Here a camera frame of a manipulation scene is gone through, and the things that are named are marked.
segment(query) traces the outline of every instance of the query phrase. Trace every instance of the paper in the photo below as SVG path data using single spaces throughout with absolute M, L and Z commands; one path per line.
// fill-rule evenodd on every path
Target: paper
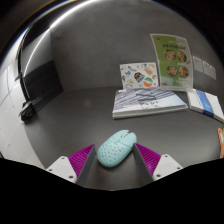
M 208 76 L 211 76 L 210 65 L 208 63 L 206 63 L 205 61 L 203 61 L 203 67 L 204 67 L 204 73 Z
M 203 72 L 203 63 L 200 58 L 196 58 L 193 56 L 194 69 L 199 72 Z
M 156 64 L 143 62 L 120 65 L 123 89 L 159 86 Z
M 216 80 L 216 71 L 215 71 L 215 69 L 212 66 L 210 66 L 210 69 L 211 69 L 211 77 Z
M 187 40 L 151 34 L 159 64 L 160 86 L 172 90 L 193 88 L 193 65 Z

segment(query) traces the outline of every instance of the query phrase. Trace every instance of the green book cover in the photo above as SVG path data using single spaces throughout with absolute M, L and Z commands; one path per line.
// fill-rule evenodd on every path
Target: green book cover
M 192 57 L 182 37 L 151 34 L 159 65 L 160 86 L 172 90 L 193 88 Z

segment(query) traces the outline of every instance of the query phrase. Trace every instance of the computer mouse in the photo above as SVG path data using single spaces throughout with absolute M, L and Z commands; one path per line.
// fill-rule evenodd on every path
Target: computer mouse
M 117 166 L 130 153 L 136 142 L 134 133 L 129 133 L 129 130 L 118 131 L 100 146 L 97 159 L 103 166 Z

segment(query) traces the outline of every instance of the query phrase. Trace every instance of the book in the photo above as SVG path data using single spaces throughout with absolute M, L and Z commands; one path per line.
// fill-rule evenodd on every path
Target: book
M 193 88 L 193 65 L 188 42 L 183 37 L 151 34 L 162 89 L 186 91 Z
M 224 123 L 222 108 L 217 96 L 192 89 L 187 91 L 190 109 L 213 117 Z
M 113 118 L 146 116 L 187 110 L 188 106 L 173 91 L 160 87 L 116 91 Z

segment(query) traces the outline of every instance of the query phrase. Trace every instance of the magazine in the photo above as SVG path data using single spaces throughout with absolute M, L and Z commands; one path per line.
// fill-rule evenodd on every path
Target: magazine
M 193 65 L 187 40 L 182 37 L 151 34 L 163 89 L 186 91 L 193 88 Z
M 150 87 L 118 90 L 112 113 L 114 119 L 119 119 L 187 109 L 188 106 L 173 91 Z
M 143 62 L 120 65 L 123 89 L 159 86 L 156 64 Z

